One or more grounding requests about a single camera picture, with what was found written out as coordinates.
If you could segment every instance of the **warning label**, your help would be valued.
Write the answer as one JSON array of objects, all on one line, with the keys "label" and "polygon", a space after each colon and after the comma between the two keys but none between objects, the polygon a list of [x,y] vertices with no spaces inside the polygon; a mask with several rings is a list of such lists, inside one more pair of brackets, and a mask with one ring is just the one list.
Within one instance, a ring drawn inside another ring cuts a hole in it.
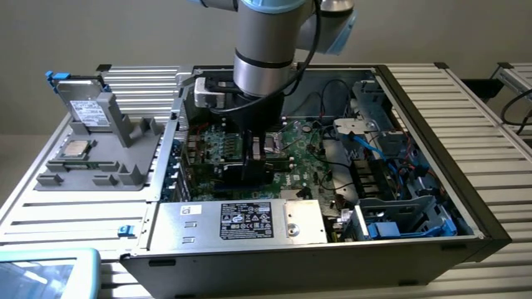
[{"label": "warning label", "polygon": [[221,204],[220,237],[224,240],[273,238],[269,202]]},{"label": "warning label", "polygon": [[70,104],[85,126],[109,126],[105,114],[96,101],[70,101]]}]

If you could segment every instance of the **capacitor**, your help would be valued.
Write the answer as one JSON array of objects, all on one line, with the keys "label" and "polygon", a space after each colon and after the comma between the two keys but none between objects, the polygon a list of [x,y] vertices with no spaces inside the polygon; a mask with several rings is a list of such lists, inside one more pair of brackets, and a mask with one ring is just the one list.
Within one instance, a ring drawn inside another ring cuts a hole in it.
[{"label": "capacitor", "polygon": [[308,126],[308,125],[304,125],[302,127],[301,127],[301,131],[302,131],[302,133],[309,133],[309,132],[312,132],[312,127],[310,126]]}]

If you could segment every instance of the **green circuit board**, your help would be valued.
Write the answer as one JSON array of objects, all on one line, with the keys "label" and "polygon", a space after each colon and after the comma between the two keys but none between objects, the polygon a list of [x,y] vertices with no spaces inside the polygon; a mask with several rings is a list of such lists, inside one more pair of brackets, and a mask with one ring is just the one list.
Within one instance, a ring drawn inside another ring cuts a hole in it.
[{"label": "green circuit board", "polygon": [[[314,180],[314,173],[320,181],[329,167],[326,163],[317,161],[306,150],[310,140],[317,146],[321,137],[317,129],[305,133],[301,130],[302,126],[310,125],[304,121],[294,121],[281,131],[266,133],[266,161],[280,160],[276,163],[285,163],[286,171],[276,172],[272,184],[253,191],[214,190],[214,185],[220,182],[217,172],[224,163],[238,161],[241,158],[240,135],[222,132],[218,126],[210,126],[201,132],[192,131],[188,142],[192,201],[293,198],[293,194],[308,187],[310,198],[318,199],[322,205],[321,210],[329,210],[334,193],[325,190]],[[324,186],[332,188],[332,182],[326,179]]]}]

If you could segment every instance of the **white wall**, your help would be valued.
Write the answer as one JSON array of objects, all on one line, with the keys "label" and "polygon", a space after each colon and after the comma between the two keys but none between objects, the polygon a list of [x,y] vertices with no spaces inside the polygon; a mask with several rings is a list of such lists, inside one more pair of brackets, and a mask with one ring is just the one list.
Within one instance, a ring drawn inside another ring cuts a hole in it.
[{"label": "white wall", "polygon": [[[532,0],[356,0],[356,6],[342,55],[314,62],[444,61],[458,75],[485,77],[497,61],[532,61]],[[46,70],[228,64],[233,28],[233,13],[185,0],[2,0],[0,133],[49,133],[58,123],[65,109]]]}]

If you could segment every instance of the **barcode sticker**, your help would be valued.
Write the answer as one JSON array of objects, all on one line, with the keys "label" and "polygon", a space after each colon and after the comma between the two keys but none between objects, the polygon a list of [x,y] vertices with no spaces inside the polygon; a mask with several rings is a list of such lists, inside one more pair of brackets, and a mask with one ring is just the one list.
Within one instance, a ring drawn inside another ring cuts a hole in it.
[{"label": "barcode sticker", "polygon": [[109,121],[96,101],[70,101],[70,104],[85,126],[109,126]]}]

